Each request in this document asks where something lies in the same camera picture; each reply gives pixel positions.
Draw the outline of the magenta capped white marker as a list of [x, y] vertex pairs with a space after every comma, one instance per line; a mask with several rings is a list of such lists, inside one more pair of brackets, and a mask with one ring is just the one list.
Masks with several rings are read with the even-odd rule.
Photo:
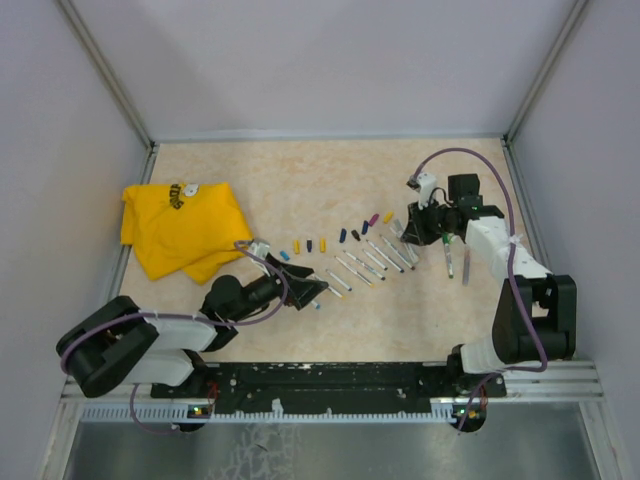
[[396, 247], [388, 238], [386, 238], [384, 235], [379, 234], [379, 237], [381, 238], [381, 240], [387, 245], [387, 247], [389, 249], [391, 249], [395, 255], [410, 269], [410, 270], [415, 270], [415, 266], [414, 264], [409, 260], [409, 258], [404, 255], [398, 247]]

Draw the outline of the yellow capped clear pen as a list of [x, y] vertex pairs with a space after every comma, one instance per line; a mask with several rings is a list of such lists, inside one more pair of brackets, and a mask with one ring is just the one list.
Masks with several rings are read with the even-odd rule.
[[374, 284], [368, 278], [366, 278], [363, 274], [361, 274], [358, 270], [356, 270], [353, 266], [351, 266], [345, 260], [343, 260], [342, 258], [340, 258], [338, 256], [334, 256], [334, 259], [340, 265], [342, 265], [345, 269], [347, 269], [350, 273], [352, 273], [354, 276], [356, 276], [359, 280], [361, 280], [363, 283], [365, 283], [367, 286], [369, 286], [371, 288], [374, 287]]

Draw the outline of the yellow capped slim marker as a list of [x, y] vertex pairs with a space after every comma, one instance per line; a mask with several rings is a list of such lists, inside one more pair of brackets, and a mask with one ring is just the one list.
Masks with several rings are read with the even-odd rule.
[[410, 261], [412, 263], [414, 263], [414, 264], [418, 263], [419, 262], [419, 257], [416, 254], [413, 246], [411, 244], [408, 244], [408, 243], [404, 243], [403, 246], [404, 246], [404, 248], [405, 248], [405, 250], [407, 252], [407, 255], [408, 255]]

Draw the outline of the dark blue capped marker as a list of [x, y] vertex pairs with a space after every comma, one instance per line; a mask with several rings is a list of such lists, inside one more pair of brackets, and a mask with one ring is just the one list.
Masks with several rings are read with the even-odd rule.
[[368, 272], [374, 274], [377, 278], [379, 278], [382, 281], [386, 280], [386, 277], [379, 272], [378, 270], [376, 270], [374, 267], [370, 266], [369, 264], [367, 264], [366, 262], [364, 262], [363, 260], [361, 260], [359, 257], [355, 256], [354, 254], [347, 252], [346, 250], [343, 250], [343, 252], [345, 253], [345, 255], [347, 255], [351, 260], [355, 261], [358, 265], [360, 265], [361, 267], [363, 267], [364, 269], [366, 269]]

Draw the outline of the navy capped white marker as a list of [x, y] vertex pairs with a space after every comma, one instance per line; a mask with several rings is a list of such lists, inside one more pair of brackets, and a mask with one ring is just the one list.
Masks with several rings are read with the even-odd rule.
[[381, 250], [375, 243], [371, 240], [366, 240], [366, 243], [382, 258], [384, 258], [388, 263], [390, 263], [397, 271], [400, 273], [404, 273], [405, 270], [401, 267], [395, 260], [393, 260], [389, 255], [387, 255], [383, 250]]

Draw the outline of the black eraser-cap white marker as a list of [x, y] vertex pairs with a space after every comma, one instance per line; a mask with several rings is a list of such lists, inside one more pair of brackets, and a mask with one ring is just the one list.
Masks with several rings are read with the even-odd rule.
[[362, 249], [362, 252], [371, 260], [373, 261], [377, 266], [379, 266], [383, 271], [387, 271], [388, 270], [388, 266], [383, 263], [380, 259], [378, 259], [373, 253], [371, 253], [370, 251], [366, 250], [366, 249]]

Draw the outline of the blue eraser-cap white marker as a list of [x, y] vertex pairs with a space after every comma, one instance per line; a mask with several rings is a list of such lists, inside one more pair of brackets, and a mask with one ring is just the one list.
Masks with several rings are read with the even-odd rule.
[[353, 291], [353, 288], [345, 280], [343, 280], [341, 277], [339, 277], [336, 273], [334, 273], [330, 269], [325, 269], [325, 272], [331, 278], [333, 278], [336, 282], [338, 282], [344, 289], [346, 289], [349, 292]]

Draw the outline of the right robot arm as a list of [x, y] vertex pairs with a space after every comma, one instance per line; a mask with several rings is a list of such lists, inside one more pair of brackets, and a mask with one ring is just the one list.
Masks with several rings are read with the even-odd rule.
[[407, 184], [419, 198], [408, 206], [402, 241], [428, 246], [444, 235], [457, 236], [501, 284], [490, 333], [456, 350], [460, 362], [446, 372], [448, 387], [466, 396], [481, 385], [484, 373], [571, 359], [576, 349], [575, 281], [553, 274], [530, 254], [512, 232], [509, 216], [484, 203], [479, 177], [450, 176], [443, 201], [436, 199], [438, 182], [431, 174], [418, 174]]

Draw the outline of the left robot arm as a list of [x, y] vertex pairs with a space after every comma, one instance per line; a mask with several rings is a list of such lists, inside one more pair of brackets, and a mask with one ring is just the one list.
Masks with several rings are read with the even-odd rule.
[[233, 275], [217, 278], [195, 314], [145, 312], [127, 295], [113, 298], [58, 341], [63, 372], [87, 398], [134, 384], [201, 394], [208, 373], [196, 365], [199, 354], [221, 350], [239, 327], [265, 322], [283, 307], [314, 305], [328, 288], [311, 268], [272, 255], [259, 263], [262, 275], [248, 284]]

